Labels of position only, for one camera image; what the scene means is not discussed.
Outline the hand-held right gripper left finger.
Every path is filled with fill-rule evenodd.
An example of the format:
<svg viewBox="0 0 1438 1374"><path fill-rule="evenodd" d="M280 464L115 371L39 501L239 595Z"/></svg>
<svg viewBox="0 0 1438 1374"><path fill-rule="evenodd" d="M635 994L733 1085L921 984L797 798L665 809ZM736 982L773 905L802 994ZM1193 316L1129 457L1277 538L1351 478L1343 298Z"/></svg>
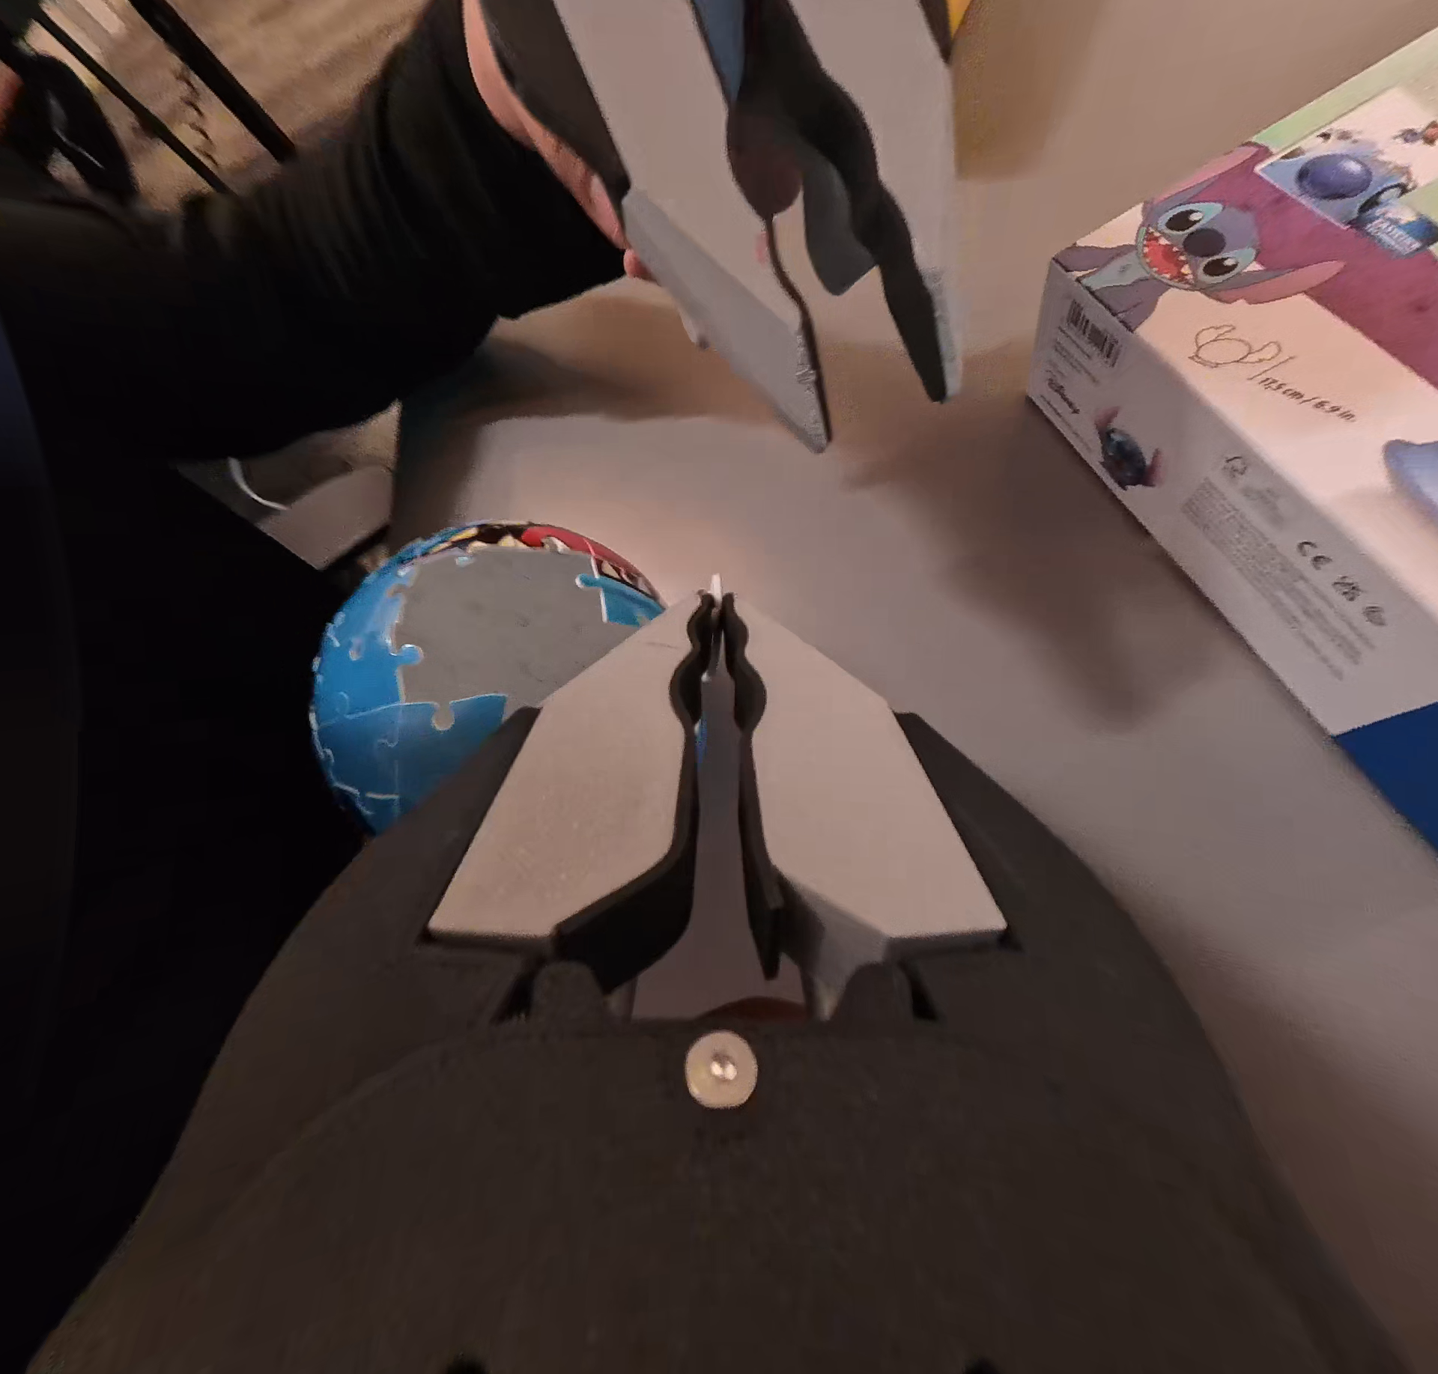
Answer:
<svg viewBox="0 0 1438 1374"><path fill-rule="evenodd" d="M685 933L715 624L693 592L539 706L426 934L584 966L612 992Z"/></svg>

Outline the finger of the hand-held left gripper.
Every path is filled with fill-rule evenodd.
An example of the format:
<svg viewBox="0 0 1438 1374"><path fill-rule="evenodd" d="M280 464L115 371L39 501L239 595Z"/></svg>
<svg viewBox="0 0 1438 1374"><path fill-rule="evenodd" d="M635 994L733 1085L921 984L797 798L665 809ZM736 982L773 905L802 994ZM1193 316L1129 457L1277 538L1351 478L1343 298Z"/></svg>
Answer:
<svg viewBox="0 0 1438 1374"><path fill-rule="evenodd" d="M627 244L693 340L813 453L831 441L811 327L741 191L728 127L744 0L551 0L617 149Z"/></svg>
<svg viewBox="0 0 1438 1374"><path fill-rule="evenodd" d="M731 0L728 241L747 308L728 359L771 404L824 403L802 294L775 223L803 205L813 274L837 294L874 273L924 393L961 379L949 91L925 0Z"/></svg>

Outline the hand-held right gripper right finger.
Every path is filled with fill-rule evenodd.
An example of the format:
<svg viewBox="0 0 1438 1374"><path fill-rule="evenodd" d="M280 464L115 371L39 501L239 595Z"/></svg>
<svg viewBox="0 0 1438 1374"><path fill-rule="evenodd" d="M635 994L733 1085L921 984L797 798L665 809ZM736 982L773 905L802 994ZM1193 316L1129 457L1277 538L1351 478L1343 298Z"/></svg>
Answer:
<svg viewBox="0 0 1438 1374"><path fill-rule="evenodd" d="M858 969L996 942L999 905L887 700L733 594L720 631L763 973L789 960L824 1021Z"/></svg>

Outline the blue puzzle ball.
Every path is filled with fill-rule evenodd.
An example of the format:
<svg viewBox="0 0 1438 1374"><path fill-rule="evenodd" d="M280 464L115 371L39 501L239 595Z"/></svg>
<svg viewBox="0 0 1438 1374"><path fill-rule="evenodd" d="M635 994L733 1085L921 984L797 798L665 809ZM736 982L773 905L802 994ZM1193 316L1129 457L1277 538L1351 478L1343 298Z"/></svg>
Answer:
<svg viewBox="0 0 1438 1374"><path fill-rule="evenodd" d="M327 785L385 831L507 717L664 610L630 560L558 525L474 522L405 544L346 597L314 658Z"/></svg>

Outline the person's left forearm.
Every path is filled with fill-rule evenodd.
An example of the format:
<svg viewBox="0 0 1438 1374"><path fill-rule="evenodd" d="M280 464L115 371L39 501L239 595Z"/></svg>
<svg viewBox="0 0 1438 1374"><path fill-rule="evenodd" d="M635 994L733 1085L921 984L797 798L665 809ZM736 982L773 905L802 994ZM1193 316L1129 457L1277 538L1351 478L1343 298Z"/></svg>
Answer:
<svg viewBox="0 0 1438 1374"><path fill-rule="evenodd" d="M622 270L478 96L460 0L428 0L335 135L173 212L49 178L35 85L3 116L1 310L52 459L248 457L349 427Z"/></svg>

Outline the printed puzzle box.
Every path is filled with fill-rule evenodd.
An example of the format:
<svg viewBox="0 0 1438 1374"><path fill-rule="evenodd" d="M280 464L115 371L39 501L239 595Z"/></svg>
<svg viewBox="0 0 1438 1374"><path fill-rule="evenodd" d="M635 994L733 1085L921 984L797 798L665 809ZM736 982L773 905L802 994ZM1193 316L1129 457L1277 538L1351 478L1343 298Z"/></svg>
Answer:
<svg viewBox="0 0 1438 1374"><path fill-rule="evenodd" d="M1436 32L1049 263L1028 396L1436 841Z"/></svg>

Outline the person's left hand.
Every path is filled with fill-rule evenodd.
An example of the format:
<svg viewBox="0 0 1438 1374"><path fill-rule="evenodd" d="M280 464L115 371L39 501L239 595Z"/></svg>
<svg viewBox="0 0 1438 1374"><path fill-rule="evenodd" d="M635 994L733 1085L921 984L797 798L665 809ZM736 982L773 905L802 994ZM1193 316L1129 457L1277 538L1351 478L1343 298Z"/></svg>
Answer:
<svg viewBox="0 0 1438 1374"><path fill-rule="evenodd" d="M543 127L518 99L500 71L479 0L460 0L465 56L490 117L521 148L539 156L592 220L601 234L620 252L624 273L632 279L654 282L653 273L628 246L617 209L600 175L561 138Z"/></svg>

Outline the grey office chair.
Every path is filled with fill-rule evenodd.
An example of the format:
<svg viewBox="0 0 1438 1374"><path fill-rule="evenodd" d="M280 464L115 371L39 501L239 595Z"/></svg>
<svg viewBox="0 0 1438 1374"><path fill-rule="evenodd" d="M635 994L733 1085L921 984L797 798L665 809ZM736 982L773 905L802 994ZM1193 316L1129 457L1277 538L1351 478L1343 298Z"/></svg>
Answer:
<svg viewBox="0 0 1438 1374"><path fill-rule="evenodd" d="M383 465L343 469L283 499L261 493L237 457L181 464L178 472L314 570L332 570L386 539L393 473Z"/></svg>

